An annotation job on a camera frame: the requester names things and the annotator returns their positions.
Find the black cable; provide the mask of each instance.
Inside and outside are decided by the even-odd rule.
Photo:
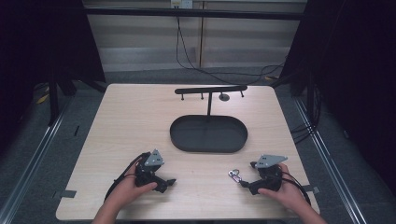
[[[296,128],[294,128],[293,130],[290,131],[290,133],[299,133],[299,132],[303,132],[303,131],[308,131],[308,133],[301,134],[299,136],[293,137],[295,145],[297,145],[297,144],[301,143],[302,141],[304,141],[312,132],[314,132],[317,129],[318,123],[319,123],[319,119],[320,119],[320,113],[321,113],[321,101],[322,101],[322,95],[320,94],[320,92],[318,90],[318,87],[315,86],[314,87],[314,106],[315,106],[315,110],[314,110],[313,120],[309,120],[309,123],[301,124],[301,125],[297,126]]]
[[[190,65],[190,67],[187,67],[187,66],[183,65],[183,64],[180,62],[180,60],[178,59],[179,36],[180,36],[180,38],[181,38],[181,42],[182,42],[182,44],[183,44],[184,53],[185,53],[185,55],[186,55],[186,57],[187,57],[187,61],[188,61],[189,65]],[[195,71],[198,71],[198,72],[200,72],[200,73],[203,73],[203,74],[206,74],[206,75],[210,75],[211,77],[217,79],[218,81],[221,81],[221,82],[224,82],[224,83],[227,83],[227,84],[230,84],[230,85],[250,85],[250,84],[254,84],[254,83],[260,81],[260,80],[262,79],[263,76],[269,75],[269,74],[275,72],[278,68],[283,67],[283,64],[284,64],[284,63],[281,63],[281,64],[278,64],[278,65],[267,65],[267,66],[264,66],[259,74],[228,73],[228,72],[211,73],[211,72],[206,72],[206,71],[203,70],[203,69],[196,68],[196,67],[194,67],[194,65],[191,63],[191,60],[190,60],[189,55],[188,55],[188,53],[187,53],[186,45],[185,45],[185,42],[184,42],[184,37],[183,37],[183,34],[181,33],[180,18],[179,18],[179,17],[177,17],[177,63],[178,63],[181,67],[183,67],[183,68],[185,68],[185,69],[195,70]],[[268,68],[268,67],[274,67],[274,69],[271,70],[271,71],[269,71],[269,72],[264,73],[264,72],[263,72],[264,69],[266,69],[266,68]],[[216,77],[215,75],[238,75],[238,76],[250,76],[250,77],[257,77],[257,78],[254,79],[253,81],[248,82],[248,83],[234,83],[234,82],[227,81],[227,80],[224,80],[224,79],[222,79],[222,78]]]
[[[298,78],[298,76],[299,76],[302,72],[304,72],[304,69],[303,69],[302,67],[303,67],[303,65],[306,63],[306,61],[307,61],[307,59],[306,59],[306,56],[305,56],[305,57],[303,57],[303,58],[299,61],[299,63],[297,64],[296,69],[294,69],[293,72],[291,72],[291,73],[288,74],[287,76],[283,76],[282,78],[278,79],[277,81],[271,83],[269,86],[271,86],[272,88],[275,89],[276,87],[278,87],[278,86],[280,86],[280,85],[283,85],[283,84],[285,84],[285,83],[290,82],[291,80],[293,80],[293,79],[296,78],[296,77]]]
[[[292,180],[285,179],[285,178],[283,178],[283,177],[282,177],[281,179],[282,179],[282,181],[286,181],[286,182],[288,182],[288,183],[291,183],[291,184],[294,185],[295,187],[297,187],[297,188],[300,190],[300,192],[303,194],[303,196],[304,196],[306,202],[309,203],[309,205],[311,205],[311,200],[309,199],[309,196],[308,196],[308,194],[306,193],[306,191],[305,191],[305,189],[303,188],[303,186],[297,184],[296,182],[294,182],[294,181],[292,181]]]
[[[126,167],[126,169],[124,170],[124,172],[122,172],[122,174],[119,176],[119,178],[114,180],[113,184],[110,186],[110,188],[107,191],[107,194],[105,196],[105,200],[110,195],[110,193],[113,191],[113,189],[125,178],[125,174],[129,171],[131,166],[134,165],[135,162],[137,162],[140,158],[142,158],[146,154],[148,154],[148,153],[147,152],[142,153],[138,157],[136,157],[133,161],[131,161],[131,163]]]
[[[286,173],[286,172],[283,172],[283,171],[282,171],[282,174],[283,174],[283,175],[288,175],[288,176],[290,176],[298,185],[302,186],[302,185],[300,184],[300,182],[299,182],[294,176],[292,176],[291,174]]]

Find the fingers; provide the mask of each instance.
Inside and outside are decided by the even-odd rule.
[[[287,166],[287,165],[285,165],[285,164],[283,164],[283,163],[280,163],[280,164],[279,164],[279,167],[280,167],[280,169],[281,169],[283,172],[289,173],[289,169],[288,169],[288,166]]]
[[[137,189],[139,190],[140,194],[143,194],[143,193],[154,190],[155,188],[157,188],[157,186],[158,186],[157,183],[151,182],[151,183],[144,185],[142,187],[139,187]]]
[[[139,160],[137,160],[132,166],[131,168],[129,168],[129,170],[126,172],[126,175],[133,175],[134,171],[136,170],[136,165],[142,160],[142,158],[140,158]]]

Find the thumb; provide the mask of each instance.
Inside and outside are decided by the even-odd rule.
[[[151,182],[151,183],[149,183],[147,185],[144,185],[144,186],[140,187],[139,191],[140,191],[140,193],[146,193],[146,192],[149,192],[151,190],[154,190],[155,188],[157,188],[157,186],[158,186],[157,183]]]
[[[262,195],[268,196],[270,198],[276,198],[276,192],[270,189],[258,189],[258,192]]]

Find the small metal part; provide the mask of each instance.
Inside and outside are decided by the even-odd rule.
[[[160,152],[157,149],[154,149],[152,153],[148,156],[148,159],[145,162],[146,166],[155,166],[155,165],[163,165],[163,157],[161,157]]]
[[[282,161],[287,160],[288,157],[285,156],[274,156],[274,155],[261,155],[256,163],[256,168],[268,168]]]
[[[242,177],[239,176],[239,170],[234,169],[228,172],[228,176],[233,179],[236,183],[239,183],[242,180]]]

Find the hand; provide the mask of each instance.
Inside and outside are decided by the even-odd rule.
[[[99,209],[93,223],[114,223],[121,208],[136,200],[140,195],[157,188],[157,183],[152,182],[142,187],[134,183],[134,171],[139,161],[135,162],[125,174],[125,178],[108,195],[104,204]]]
[[[289,174],[288,166],[283,163],[280,163],[279,166],[283,173]],[[283,174],[282,177],[293,181],[292,178],[287,174]],[[262,195],[277,200],[283,204],[283,206],[292,210],[295,214],[297,214],[297,216],[300,217],[304,224],[326,223],[326,221],[305,200],[300,190],[287,181],[282,181],[282,185],[278,191],[259,189],[258,192]]]
[[[287,174],[289,173],[289,169],[287,165],[280,163],[279,166],[283,173],[287,173]],[[283,174],[282,177],[293,181],[291,177],[287,174]],[[293,211],[302,204],[309,205],[306,202],[300,190],[293,184],[286,181],[282,181],[282,185],[279,191],[272,191],[269,189],[259,189],[258,192],[262,195],[277,200],[278,202],[282,203],[283,206]]]

